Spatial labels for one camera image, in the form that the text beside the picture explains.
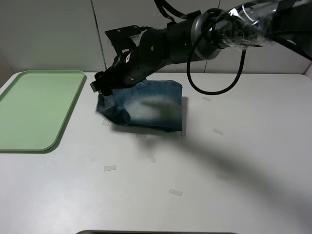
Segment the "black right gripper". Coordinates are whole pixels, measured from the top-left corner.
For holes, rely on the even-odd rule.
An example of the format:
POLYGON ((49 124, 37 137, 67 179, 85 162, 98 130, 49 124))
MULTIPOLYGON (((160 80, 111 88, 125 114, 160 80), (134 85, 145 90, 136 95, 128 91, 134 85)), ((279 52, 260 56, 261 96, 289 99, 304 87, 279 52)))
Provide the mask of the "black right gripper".
POLYGON ((135 37, 151 29, 132 25, 105 31, 117 55, 112 66, 95 74, 95 81, 90 84, 93 92, 110 96, 113 90, 134 87, 156 72, 156 67, 146 63, 140 55, 140 47, 134 42, 135 37))

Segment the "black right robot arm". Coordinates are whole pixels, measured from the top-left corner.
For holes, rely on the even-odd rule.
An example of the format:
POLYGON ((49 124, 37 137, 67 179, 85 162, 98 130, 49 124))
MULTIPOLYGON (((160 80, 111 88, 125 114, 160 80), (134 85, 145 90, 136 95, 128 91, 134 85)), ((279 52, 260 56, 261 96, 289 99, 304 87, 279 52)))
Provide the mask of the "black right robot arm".
POLYGON ((211 8, 183 14, 164 0, 155 2, 169 20, 164 29, 127 26, 106 31, 115 52, 113 64, 95 74, 94 92, 110 96, 131 88, 159 69, 215 59, 221 50, 241 50, 238 82, 250 47, 276 42, 311 59, 312 3, 309 0, 253 0, 229 10, 211 8))

